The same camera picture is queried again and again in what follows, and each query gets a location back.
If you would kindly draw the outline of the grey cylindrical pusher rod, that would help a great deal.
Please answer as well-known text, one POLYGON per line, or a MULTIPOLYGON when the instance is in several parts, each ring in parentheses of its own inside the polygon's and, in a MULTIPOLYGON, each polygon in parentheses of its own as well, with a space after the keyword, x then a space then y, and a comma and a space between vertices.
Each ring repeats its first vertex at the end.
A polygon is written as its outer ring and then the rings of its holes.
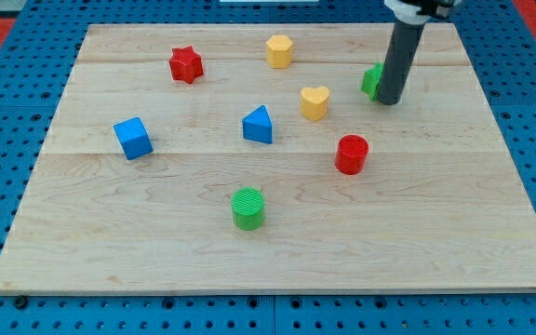
POLYGON ((424 23, 395 22, 378 87, 379 103, 395 105, 400 102, 424 26, 424 23))

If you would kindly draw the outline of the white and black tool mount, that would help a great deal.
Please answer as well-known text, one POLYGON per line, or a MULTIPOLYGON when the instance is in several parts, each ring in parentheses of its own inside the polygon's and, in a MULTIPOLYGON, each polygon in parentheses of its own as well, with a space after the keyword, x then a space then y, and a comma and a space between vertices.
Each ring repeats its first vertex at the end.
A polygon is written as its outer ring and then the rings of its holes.
POLYGON ((383 3, 397 20, 422 25, 431 18, 449 18, 462 5, 462 0, 384 0, 383 3))

